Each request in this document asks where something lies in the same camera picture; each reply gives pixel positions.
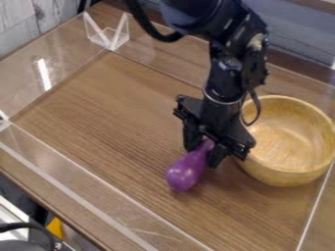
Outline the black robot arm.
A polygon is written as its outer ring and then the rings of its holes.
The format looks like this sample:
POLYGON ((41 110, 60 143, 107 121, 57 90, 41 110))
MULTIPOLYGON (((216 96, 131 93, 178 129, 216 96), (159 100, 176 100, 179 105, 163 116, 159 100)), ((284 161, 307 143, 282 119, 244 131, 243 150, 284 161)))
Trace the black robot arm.
POLYGON ((200 99, 179 95, 173 114, 183 121, 183 146, 196 149, 203 138, 214 141, 208 166, 230 155, 246 159, 256 141, 242 114, 246 100, 259 104, 255 88, 266 83, 267 24, 242 0, 161 0, 161 15, 172 32, 159 32, 139 0, 124 0, 143 30, 160 42, 187 35, 210 41, 210 75, 200 99))

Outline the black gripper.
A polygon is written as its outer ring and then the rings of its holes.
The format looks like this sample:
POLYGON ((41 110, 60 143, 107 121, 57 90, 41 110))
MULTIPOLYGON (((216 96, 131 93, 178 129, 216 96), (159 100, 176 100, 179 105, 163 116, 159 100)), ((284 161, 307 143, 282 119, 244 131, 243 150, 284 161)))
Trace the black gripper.
POLYGON ((256 142, 242 118, 242 104, 246 94, 234 102, 216 103, 207 96, 202 99, 176 96, 172 113, 183 122, 183 146, 187 152, 196 149, 204 137, 214 141, 208 167, 218 168, 227 156, 246 160, 256 142))

